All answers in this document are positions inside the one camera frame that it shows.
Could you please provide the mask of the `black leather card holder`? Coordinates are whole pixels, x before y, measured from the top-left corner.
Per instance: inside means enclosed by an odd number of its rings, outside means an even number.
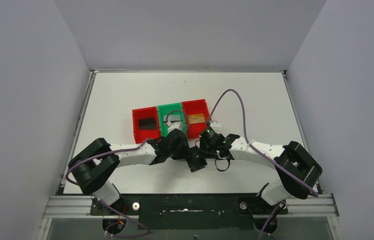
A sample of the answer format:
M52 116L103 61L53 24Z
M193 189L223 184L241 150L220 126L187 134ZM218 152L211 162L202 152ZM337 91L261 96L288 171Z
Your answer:
M203 169L207 165L206 159L197 146L188 149L186 161L192 173Z

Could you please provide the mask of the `red bin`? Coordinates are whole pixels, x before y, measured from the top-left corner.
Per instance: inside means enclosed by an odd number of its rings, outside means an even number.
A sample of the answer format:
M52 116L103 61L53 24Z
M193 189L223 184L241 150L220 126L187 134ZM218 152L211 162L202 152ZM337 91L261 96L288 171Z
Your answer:
M161 137L158 111L156 106L132 110L133 136L137 144L145 139Z
M187 115L204 114L206 121L209 117L209 110L205 99L189 100L182 102L183 111ZM187 130L188 139L196 139L199 137L201 131L206 127L205 123L189 124Z

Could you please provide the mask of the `green bin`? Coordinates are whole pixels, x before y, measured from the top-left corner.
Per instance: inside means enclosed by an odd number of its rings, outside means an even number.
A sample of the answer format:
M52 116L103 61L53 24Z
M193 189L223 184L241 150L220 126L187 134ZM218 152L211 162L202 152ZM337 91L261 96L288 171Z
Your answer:
M178 121L178 122L181 123L181 130L183 132L186 132L187 126L186 126L185 115L183 113L182 103L177 102L177 103L158 105L157 113L158 113L159 124L160 124L160 132L163 137L166 137L169 133L168 131L169 126L163 123L164 115L171 115L171 114L181 115L182 121Z

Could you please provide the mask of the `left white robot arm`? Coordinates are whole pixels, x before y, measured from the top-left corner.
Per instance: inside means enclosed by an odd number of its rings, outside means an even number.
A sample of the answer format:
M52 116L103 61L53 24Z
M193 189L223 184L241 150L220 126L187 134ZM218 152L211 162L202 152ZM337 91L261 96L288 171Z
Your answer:
M178 129L167 136L146 139L131 147L112 148L104 138L98 138L68 163L65 178L80 187L84 195L92 195L108 206L119 207L123 200L120 192L109 181L118 167L131 165L152 166L167 159L185 159L188 156L187 135Z

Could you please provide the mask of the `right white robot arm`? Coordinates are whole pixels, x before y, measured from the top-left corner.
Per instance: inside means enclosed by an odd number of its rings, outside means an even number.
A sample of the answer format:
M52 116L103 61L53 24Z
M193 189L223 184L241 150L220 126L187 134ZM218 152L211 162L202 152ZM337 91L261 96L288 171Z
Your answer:
M274 169L278 178L263 186L258 196L274 206L289 197L305 200L316 196L313 189L323 169L298 142L273 145L246 140L237 134L223 136L207 126L199 133L200 149L211 158L245 160Z

